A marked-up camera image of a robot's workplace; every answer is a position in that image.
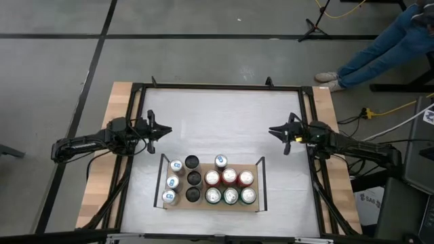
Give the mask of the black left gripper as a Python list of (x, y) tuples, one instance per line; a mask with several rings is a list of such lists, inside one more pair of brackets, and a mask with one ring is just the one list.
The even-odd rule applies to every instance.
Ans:
[(134, 129), (142, 139), (148, 140), (146, 149), (150, 154), (155, 154), (154, 142), (172, 131), (171, 127), (155, 123), (155, 114), (152, 110), (147, 111), (147, 119), (136, 119)]

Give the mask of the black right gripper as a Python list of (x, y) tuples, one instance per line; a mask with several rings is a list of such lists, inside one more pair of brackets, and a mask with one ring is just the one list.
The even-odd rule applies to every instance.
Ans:
[(269, 133), (271, 132), (276, 138), (285, 143), (284, 155), (289, 155), (292, 142), (304, 144), (309, 142), (309, 126), (294, 113), (290, 113), (286, 124), (270, 127)]

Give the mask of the light blue silver energy can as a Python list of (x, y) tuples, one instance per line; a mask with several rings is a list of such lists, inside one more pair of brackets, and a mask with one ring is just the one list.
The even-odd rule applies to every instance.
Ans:
[(174, 192), (182, 190), (182, 181), (177, 175), (169, 175), (166, 179), (166, 187)]
[(166, 205), (176, 205), (178, 203), (179, 197), (177, 192), (169, 188), (162, 192), (161, 199)]
[(185, 174), (184, 164), (179, 159), (174, 159), (170, 162), (170, 169), (177, 176), (183, 176)]

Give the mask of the white printed slim can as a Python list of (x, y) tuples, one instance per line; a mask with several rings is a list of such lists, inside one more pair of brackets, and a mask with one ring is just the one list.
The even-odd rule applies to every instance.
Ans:
[(199, 158), (196, 155), (189, 155), (184, 160), (184, 164), (189, 170), (198, 170), (200, 166)]

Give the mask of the red soda can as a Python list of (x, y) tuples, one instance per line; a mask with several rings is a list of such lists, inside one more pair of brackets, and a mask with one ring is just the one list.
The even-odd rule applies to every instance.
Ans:
[(243, 170), (237, 176), (237, 185), (239, 187), (249, 187), (253, 182), (254, 174), (249, 170)]
[(233, 168), (226, 168), (222, 172), (221, 178), (222, 178), (222, 183), (225, 186), (233, 186), (237, 182), (237, 172)]

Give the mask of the blue silver Red Bull can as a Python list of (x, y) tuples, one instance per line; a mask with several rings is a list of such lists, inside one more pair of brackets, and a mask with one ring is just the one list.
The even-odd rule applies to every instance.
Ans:
[(218, 171), (224, 171), (228, 165), (228, 159), (225, 155), (216, 155), (214, 159), (215, 169)]

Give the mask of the red can blue-white print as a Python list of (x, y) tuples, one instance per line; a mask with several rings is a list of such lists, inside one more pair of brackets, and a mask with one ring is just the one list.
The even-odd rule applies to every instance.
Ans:
[(209, 170), (204, 175), (204, 182), (207, 187), (218, 188), (221, 183), (220, 174), (216, 170)]

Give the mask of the green lemon-lime soda can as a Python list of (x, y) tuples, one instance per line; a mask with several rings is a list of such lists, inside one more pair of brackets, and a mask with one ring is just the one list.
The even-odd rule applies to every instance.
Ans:
[(222, 193), (218, 188), (208, 188), (205, 192), (205, 199), (211, 205), (218, 204), (222, 199)]
[(236, 188), (228, 187), (223, 192), (223, 199), (227, 205), (234, 205), (239, 200), (239, 192)]
[(251, 205), (256, 201), (257, 195), (253, 188), (246, 187), (239, 194), (240, 203), (243, 205)]

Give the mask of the black tripod stand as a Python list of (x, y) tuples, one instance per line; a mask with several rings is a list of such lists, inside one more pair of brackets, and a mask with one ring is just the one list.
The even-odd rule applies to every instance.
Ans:
[(316, 22), (312, 22), (308, 18), (305, 20), (306, 23), (310, 26), (310, 28), (301, 38), (298, 39), (298, 42), (302, 42), (302, 41), (310, 39), (311, 37), (314, 37), (315, 33), (319, 33), (319, 36), (324, 37), (325, 39), (331, 39), (331, 36), (329, 34), (327, 34), (325, 31), (323, 31), (322, 29), (319, 28), (319, 23), (321, 22), (321, 19), (323, 18), (329, 3), (330, 3), (330, 0), (327, 0), (324, 6), (321, 6), (321, 5), (319, 6), (320, 14), (319, 14)]

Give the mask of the dark grey equipment case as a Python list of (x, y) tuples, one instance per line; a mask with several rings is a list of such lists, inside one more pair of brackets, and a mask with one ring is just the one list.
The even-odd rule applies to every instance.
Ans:
[(419, 97), (415, 113), (432, 107), (412, 121), (411, 142), (404, 157), (403, 179), (427, 192), (434, 192), (434, 98)]

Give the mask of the dark grey box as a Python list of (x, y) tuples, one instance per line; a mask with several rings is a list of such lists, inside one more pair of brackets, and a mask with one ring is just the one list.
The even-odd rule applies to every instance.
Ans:
[(394, 178), (388, 179), (374, 236), (434, 244), (434, 195)]

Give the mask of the black chair leg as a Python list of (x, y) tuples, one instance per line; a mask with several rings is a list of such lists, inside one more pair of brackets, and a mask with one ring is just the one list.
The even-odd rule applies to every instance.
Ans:
[(24, 158), (25, 153), (14, 148), (0, 144), (0, 155), (9, 155), (15, 158)]

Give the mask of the black metal table frame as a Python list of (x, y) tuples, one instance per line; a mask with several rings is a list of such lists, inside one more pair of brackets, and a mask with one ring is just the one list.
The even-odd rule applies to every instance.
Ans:
[[(132, 163), (121, 231), (150, 239), (226, 238), (283, 241), (318, 237), (324, 229), (321, 203), (313, 190), (315, 166), (305, 145), (283, 144), (269, 133), (291, 113), (306, 122), (316, 118), (313, 90), (300, 86), (181, 83), (114, 83), (106, 115), (148, 110), (172, 131), (155, 145), (155, 154), (139, 152)], [(243, 166), (259, 166), (261, 211), (239, 205), (160, 208), (167, 161), (196, 155), (210, 163), (216, 155)]]

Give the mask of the wooden shelf black metal frame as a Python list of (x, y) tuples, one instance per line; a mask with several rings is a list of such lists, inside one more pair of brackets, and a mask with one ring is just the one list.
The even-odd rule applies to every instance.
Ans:
[(262, 212), (268, 210), (265, 158), (255, 164), (213, 163), (188, 169), (162, 154), (153, 206), (160, 209)]

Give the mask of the black desk frame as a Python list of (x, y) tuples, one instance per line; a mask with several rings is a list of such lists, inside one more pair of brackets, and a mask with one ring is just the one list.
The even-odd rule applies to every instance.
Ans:
[(370, 84), (372, 92), (398, 92), (398, 93), (433, 93), (434, 85), (434, 52), (427, 54), (430, 69), (415, 80), (406, 84)]

